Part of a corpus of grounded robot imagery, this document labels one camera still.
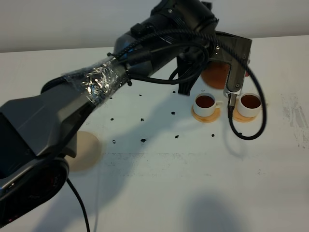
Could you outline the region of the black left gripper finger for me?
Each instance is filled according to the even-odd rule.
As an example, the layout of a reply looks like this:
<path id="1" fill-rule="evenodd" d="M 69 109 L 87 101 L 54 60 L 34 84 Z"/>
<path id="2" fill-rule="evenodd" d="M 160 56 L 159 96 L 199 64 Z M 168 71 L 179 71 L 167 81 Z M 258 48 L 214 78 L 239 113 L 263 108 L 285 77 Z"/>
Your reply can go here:
<path id="1" fill-rule="evenodd" d="M 179 83 L 178 94 L 189 96 L 190 91 L 193 85 L 195 84 L 195 82 L 197 81 L 197 79 L 199 78 L 199 76 L 200 76 L 200 72 L 198 71 L 194 71 L 189 74 L 185 74 L 183 71 L 178 71 L 179 79 L 188 79 L 182 83 Z"/>

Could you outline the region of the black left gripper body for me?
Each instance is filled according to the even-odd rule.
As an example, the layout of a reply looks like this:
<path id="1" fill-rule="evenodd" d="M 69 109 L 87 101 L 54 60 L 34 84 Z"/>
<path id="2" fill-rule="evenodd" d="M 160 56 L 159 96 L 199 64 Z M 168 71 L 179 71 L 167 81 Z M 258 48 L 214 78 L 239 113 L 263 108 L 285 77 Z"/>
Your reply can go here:
<path id="1" fill-rule="evenodd" d="M 217 18 L 179 19 L 178 28 L 215 37 L 215 28 L 218 22 L 219 19 Z M 182 36 L 182 40 L 189 41 L 192 45 L 186 46 L 177 56 L 177 83 L 194 84 L 207 66 L 209 57 L 213 55 L 216 43 L 193 34 Z"/>

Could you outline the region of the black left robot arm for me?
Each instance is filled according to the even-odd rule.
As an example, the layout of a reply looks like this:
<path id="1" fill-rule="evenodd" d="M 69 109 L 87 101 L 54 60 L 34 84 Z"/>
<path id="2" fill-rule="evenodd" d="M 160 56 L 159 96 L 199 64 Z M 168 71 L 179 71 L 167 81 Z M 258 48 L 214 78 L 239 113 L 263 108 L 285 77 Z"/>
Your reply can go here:
<path id="1" fill-rule="evenodd" d="M 77 131 L 132 80 L 178 85 L 188 95 L 206 66 L 218 19 L 210 2 L 163 0 L 94 65 L 47 82 L 34 97 L 0 108 L 0 224 L 54 197 L 68 181 Z"/>

